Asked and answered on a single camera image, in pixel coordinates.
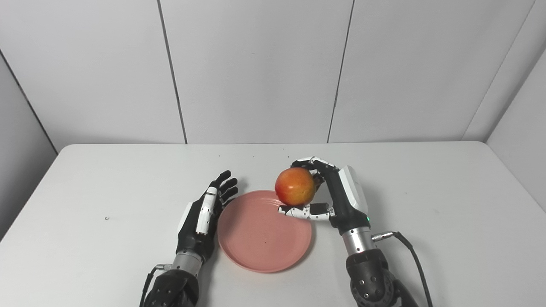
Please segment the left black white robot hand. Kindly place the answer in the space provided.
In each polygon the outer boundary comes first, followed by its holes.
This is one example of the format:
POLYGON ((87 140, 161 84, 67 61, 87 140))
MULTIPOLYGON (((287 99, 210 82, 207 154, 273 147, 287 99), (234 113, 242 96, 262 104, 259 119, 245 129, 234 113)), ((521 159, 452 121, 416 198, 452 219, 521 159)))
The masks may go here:
POLYGON ((217 223, 238 193, 238 179, 226 170, 211 181, 201 197, 190 202, 183 213, 177 235, 176 253, 194 252, 207 262, 215 250, 217 223))

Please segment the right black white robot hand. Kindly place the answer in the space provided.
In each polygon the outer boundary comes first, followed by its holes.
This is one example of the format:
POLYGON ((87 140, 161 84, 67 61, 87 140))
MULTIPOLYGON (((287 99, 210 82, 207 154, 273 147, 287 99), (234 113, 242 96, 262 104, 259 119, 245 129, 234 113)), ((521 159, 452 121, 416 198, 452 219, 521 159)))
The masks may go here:
POLYGON ((279 214, 309 221, 329 221, 340 235, 356 229, 371 231, 366 198, 352 167, 339 168, 316 156, 298 159, 291 164, 291 168, 294 167, 311 171, 318 187, 326 185, 332 202, 281 205, 279 214))

